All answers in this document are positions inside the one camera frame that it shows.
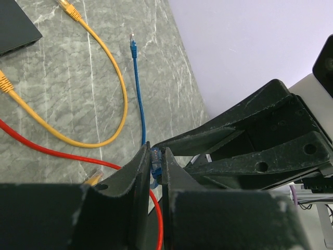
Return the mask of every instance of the black electronic device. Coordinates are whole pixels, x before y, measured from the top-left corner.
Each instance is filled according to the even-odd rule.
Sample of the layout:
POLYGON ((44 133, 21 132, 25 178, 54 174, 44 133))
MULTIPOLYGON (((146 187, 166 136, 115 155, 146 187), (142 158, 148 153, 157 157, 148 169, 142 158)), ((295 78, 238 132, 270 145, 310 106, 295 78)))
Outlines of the black electronic device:
POLYGON ((42 38, 15 0, 0 1, 0 57, 34 44, 42 38))

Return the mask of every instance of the blue ethernet cable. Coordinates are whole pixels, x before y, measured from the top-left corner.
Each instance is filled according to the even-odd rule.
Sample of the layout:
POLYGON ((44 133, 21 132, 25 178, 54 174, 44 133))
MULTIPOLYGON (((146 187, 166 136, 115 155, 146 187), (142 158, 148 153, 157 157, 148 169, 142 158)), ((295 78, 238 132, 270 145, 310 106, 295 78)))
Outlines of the blue ethernet cable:
POLYGON ((131 52, 132 52, 133 65, 134 65, 136 94, 137 94, 137 100, 138 100, 138 103, 139 103, 140 115, 141 115, 141 127, 142 127, 141 145, 144 145, 146 143, 146 123, 145 123, 145 114, 144 114, 144 108, 143 108, 142 100, 141 100, 141 93, 140 93, 139 73, 138 73, 138 70, 137 70, 136 42, 134 41, 134 34, 133 33, 130 34, 130 48, 131 48, 131 52))

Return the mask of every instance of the tabletop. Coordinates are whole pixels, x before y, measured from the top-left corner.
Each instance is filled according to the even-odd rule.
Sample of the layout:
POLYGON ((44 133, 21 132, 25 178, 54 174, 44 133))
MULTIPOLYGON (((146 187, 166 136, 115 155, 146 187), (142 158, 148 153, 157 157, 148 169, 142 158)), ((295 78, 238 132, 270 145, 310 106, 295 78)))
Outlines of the tabletop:
MULTIPOLYGON (((98 43, 54 0, 17 0, 42 33, 31 47, 0 58, 0 69, 16 92, 66 136, 102 142, 117 129, 123 96, 117 74, 98 43)), ((129 34, 135 33, 147 140, 152 145, 208 120, 167 0, 76 0, 72 4, 106 43, 124 77, 129 112, 119 137, 95 149, 68 145, 48 133, 8 95, 0 95, 0 117, 44 147, 123 166, 140 147, 141 122, 129 34)), ((81 183, 96 169, 114 170, 44 155, 0 131, 0 181, 81 183)), ((179 158, 181 165, 187 159, 179 158)))

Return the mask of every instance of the white wall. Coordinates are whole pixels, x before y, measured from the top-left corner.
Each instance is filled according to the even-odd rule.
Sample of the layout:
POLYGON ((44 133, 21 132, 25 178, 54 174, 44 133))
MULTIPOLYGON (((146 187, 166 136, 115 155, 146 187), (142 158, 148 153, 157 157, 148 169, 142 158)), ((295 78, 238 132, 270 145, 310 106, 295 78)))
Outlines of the white wall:
POLYGON ((311 73, 333 34, 332 0, 169 0, 211 117, 278 78, 311 73))

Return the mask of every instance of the table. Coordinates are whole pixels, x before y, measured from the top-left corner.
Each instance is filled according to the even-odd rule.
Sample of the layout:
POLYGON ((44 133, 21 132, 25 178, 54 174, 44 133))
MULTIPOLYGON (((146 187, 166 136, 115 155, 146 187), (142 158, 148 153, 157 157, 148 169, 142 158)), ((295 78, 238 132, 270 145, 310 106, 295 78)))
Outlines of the table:
MULTIPOLYGON (((96 143, 111 137, 120 122, 123 98, 118 77, 97 42, 49 0, 17 0, 43 38, 0 58, 0 69, 16 92, 66 136, 96 143)), ((113 53, 122 71, 129 114, 119 137, 102 148, 68 145, 48 133, 8 95, 0 117, 27 139, 54 150, 123 166, 140 147, 141 123, 129 33, 135 33, 147 140, 157 142, 208 120, 168 1, 72 1, 113 53)), ((96 169, 114 170, 33 151, 0 132, 0 181, 80 183, 96 169)), ((187 159, 178 159, 184 165, 187 159)))

